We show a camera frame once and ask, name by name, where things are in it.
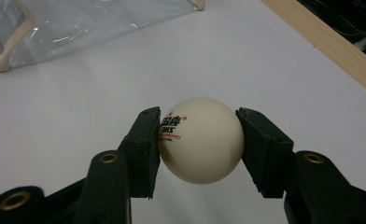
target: transparent plastic sheet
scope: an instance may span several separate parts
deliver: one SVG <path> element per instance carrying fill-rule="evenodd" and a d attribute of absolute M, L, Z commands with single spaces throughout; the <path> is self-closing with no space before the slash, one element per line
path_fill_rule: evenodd
<path fill-rule="evenodd" d="M 0 0 L 0 71 L 203 8 L 203 0 Z"/>

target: white surface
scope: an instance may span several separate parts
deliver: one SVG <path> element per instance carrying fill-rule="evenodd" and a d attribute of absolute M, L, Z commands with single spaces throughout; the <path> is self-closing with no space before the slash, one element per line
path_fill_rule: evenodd
<path fill-rule="evenodd" d="M 0 74 L 0 193 L 66 187 L 118 147 L 139 112 L 194 96 L 259 110 L 295 151 L 328 156 L 366 189 L 366 90 L 260 1 L 210 0 L 203 12 Z M 206 186 L 162 164 L 154 197 L 133 200 L 134 223 L 287 222 L 283 201 L 262 199 L 241 162 Z"/>
<path fill-rule="evenodd" d="M 241 161 L 244 145 L 244 131 L 234 111 L 215 99 L 182 101 L 161 122 L 162 161 L 189 183 L 211 184 L 229 175 Z"/>

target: white ball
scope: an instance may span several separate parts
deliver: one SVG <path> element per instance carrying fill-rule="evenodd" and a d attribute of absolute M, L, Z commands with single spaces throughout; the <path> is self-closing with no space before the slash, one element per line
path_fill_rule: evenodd
<path fill-rule="evenodd" d="M 244 132 L 234 112 L 209 98 L 175 105 L 162 120 L 159 150 L 166 167 L 194 184 L 227 176 L 244 151 Z"/>

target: printed logo on ball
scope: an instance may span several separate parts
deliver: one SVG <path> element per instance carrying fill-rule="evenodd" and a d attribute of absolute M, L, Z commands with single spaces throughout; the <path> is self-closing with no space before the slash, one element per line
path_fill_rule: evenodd
<path fill-rule="evenodd" d="M 170 112 L 167 117 L 165 117 L 160 125 L 161 133 L 159 141 L 170 141 L 173 139 L 180 139 L 179 134 L 175 134 L 174 130 L 177 125 L 187 119 L 187 117 L 173 116 L 173 112 Z"/>

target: plastic pouch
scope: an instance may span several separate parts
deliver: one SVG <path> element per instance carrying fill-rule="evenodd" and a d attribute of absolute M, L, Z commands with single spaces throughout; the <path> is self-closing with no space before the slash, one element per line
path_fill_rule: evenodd
<path fill-rule="evenodd" d="M 0 0 L 0 71 L 202 9 L 204 0 Z"/>

